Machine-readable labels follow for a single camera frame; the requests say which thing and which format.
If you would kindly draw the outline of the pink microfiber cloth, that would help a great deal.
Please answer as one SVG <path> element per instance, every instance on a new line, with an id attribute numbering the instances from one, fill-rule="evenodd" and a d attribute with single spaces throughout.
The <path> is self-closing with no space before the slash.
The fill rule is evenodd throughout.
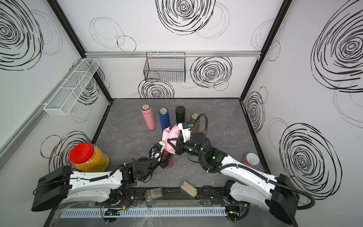
<path id="1" fill-rule="evenodd" d="M 173 128 L 165 128 L 163 130 L 162 142 L 165 144 L 165 150 L 171 154 L 175 154 L 176 141 L 179 139 L 180 129 L 178 125 Z"/>

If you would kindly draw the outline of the red thermos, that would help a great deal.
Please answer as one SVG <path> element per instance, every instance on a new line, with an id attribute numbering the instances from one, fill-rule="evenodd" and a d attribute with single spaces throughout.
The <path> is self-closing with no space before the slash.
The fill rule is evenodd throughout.
<path id="1" fill-rule="evenodd" d="M 173 154 L 172 153 L 169 153 L 167 151 L 163 151 L 160 166 L 163 169 L 165 169 L 165 168 L 171 168 L 173 166 L 173 164 L 174 164 Z"/>

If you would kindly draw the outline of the blue thermos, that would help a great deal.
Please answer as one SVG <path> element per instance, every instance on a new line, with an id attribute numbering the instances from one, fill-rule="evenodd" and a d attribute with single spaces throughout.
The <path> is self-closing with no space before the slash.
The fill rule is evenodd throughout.
<path id="1" fill-rule="evenodd" d="M 158 111 L 160 123 L 161 123 L 161 129 L 165 130 L 166 128 L 170 127 L 170 117 L 169 117 L 169 111 L 167 108 L 163 107 L 160 108 Z"/>

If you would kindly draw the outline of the pink thermos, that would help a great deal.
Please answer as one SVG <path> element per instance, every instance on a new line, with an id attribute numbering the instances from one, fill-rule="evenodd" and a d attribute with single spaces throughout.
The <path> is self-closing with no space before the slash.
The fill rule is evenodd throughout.
<path id="1" fill-rule="evenodd" d="M 150 104 L 143 104 L 141 107 L 141 112 L 145 120 L 148 130 L 154 130 L 156 128 L 155 119 L 153 116 L 152 108 Z"/>

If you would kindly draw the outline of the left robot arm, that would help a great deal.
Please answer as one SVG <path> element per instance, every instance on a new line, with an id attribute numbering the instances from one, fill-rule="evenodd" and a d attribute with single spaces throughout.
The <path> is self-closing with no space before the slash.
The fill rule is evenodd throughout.
<path id="1" fill-rule="evenodd" d="M 86 173 L 62 166 L 41 177 L 33 191 L 33 212 L 51 210 L 63 203 L 93 201 L 103 203 L 116 197 L 123 188 L 131 188 L 146 180 L 158 168 L 166 168 L 172 154 L 162 141 L 131 163 L 118 165 L 113 171 Z"/>

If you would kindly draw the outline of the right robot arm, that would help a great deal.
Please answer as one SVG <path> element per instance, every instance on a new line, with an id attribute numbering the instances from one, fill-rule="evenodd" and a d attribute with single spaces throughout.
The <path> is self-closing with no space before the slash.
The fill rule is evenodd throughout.
<path id="1" fill-rule="evenodd" d="M 297 226 L 295 219 L 300 199 L 298 190 L 285 175 L 269 175 L 255 170 L 213 147 L 205 132 L 192 132 L 187 123 L 163 130 L 162 141 L 171 154 L 187 153 L 198 157 L 207 173 L 229 176 L 224 190 L 226 197 L 267 209 L 281 222 Z"/>

